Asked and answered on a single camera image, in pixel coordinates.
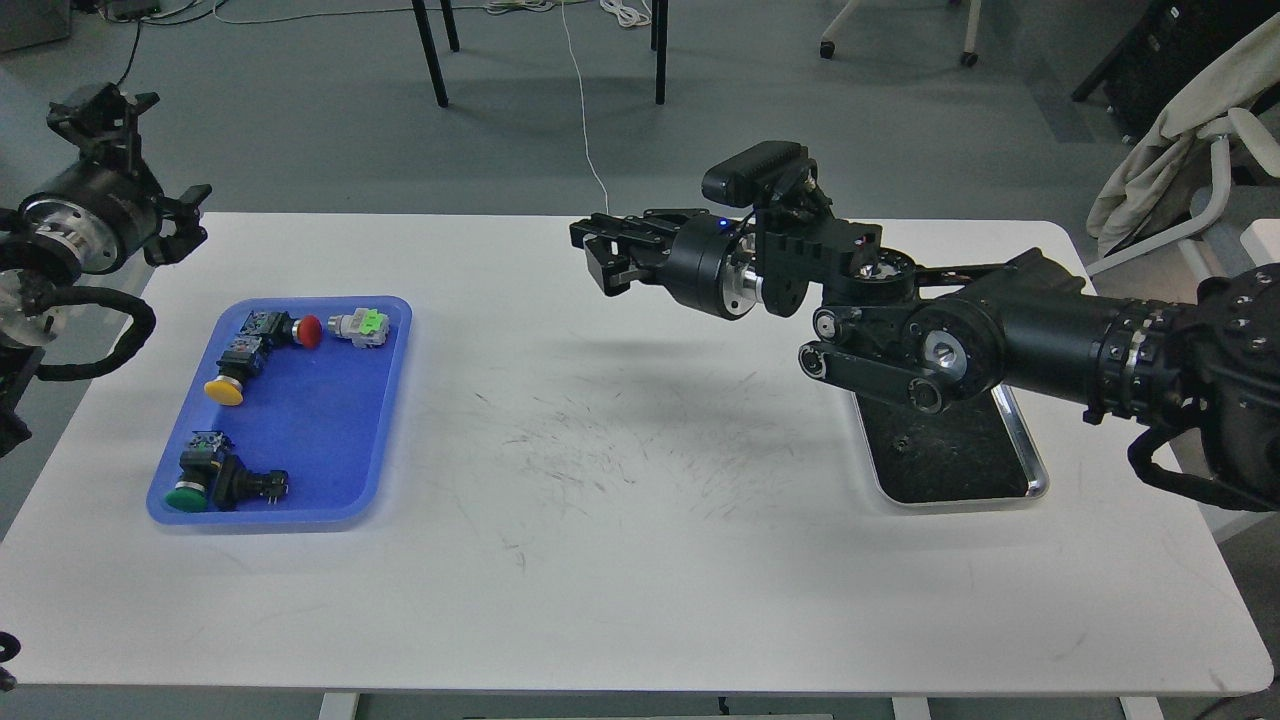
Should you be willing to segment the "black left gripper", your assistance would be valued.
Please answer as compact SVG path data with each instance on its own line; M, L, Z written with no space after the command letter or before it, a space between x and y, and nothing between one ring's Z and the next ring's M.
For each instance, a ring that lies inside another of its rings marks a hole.
M78 88L64 102L50 102L47 127L76 146L78 161L24 199L19 218L64 236L79 270L113 273L143 247L150 266L182 263L209 237L201 204L211 184L193 184L178 199L161 196L151 170L141 170L138 119L159 102L155 92L125 94L115 83ZM173 224L161 234L163 222Z

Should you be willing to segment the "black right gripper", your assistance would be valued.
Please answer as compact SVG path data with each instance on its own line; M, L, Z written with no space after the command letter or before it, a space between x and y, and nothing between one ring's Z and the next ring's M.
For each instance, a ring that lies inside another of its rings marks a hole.
M618 247L588 245L589 237ZM659 286L677 304L726 320L745 316L758 302L748 287L749 263L735 256L737 225L703 208L593 213L570 225L570 242L584 250L589 274L608 297L632 283Z

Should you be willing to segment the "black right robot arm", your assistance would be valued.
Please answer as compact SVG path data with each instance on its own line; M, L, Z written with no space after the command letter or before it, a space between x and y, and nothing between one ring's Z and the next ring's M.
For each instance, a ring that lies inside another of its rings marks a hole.
M1132 419L1126 456L1147 486L1221 509L1277 509L1277 265L1202 281L1193 304L1108 299L1038 249L997 264L928 268L829 201L760 204L739 222L704 209L595 213L570 227L608 296L658 284L735 320L796 313L810 284L814 379L940 415L998 384Z

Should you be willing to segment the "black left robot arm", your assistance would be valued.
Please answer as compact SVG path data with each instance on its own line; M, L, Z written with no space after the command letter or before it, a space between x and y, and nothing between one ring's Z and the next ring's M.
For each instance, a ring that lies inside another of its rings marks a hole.
M155 92L127 94L115 83L79 88L52 102L47 126L78 158L18 206L3 210L1 451L29 439L17 406L32 380L91 380L115 372L156 325L140 297L82 283L118 272L136 254L151 266L188 258L206 238L201 204L209 184L165 195L142 156L140 117ZM96 305L131 323L111 351L91 363L46 364L45 348L63 331L65 309Z

